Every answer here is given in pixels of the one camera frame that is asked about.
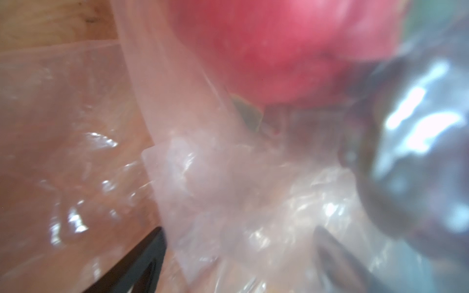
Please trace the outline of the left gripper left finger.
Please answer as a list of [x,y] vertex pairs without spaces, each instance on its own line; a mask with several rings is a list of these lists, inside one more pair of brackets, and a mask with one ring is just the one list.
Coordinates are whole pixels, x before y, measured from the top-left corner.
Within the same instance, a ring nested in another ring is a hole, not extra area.
[[156,227],[85,292],[154,293],[166,250],[164,230],[162,227]]

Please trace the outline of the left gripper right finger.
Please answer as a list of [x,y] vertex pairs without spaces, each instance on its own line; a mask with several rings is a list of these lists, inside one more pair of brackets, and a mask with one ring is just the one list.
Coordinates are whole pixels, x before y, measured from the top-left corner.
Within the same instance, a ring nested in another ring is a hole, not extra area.
[[392,292],[322,226],[313,232],[313,251],[318,277],[326,293]]

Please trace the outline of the clear zip-top bag blue seal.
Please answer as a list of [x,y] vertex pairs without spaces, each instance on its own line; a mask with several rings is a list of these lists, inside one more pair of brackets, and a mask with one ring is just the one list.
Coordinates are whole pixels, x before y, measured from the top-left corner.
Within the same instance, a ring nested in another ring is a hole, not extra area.
[[1,56],[1,291],[80,293],[159,225],[116,41]]

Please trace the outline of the bag dragon fruit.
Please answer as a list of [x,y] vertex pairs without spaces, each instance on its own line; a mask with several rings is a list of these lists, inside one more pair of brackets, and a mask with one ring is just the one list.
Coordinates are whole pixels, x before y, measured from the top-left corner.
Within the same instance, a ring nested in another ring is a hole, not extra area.
[[346,99],[360,62],[391,58],[404,1],[168,1],[176,36],[229,93],[256,106]]

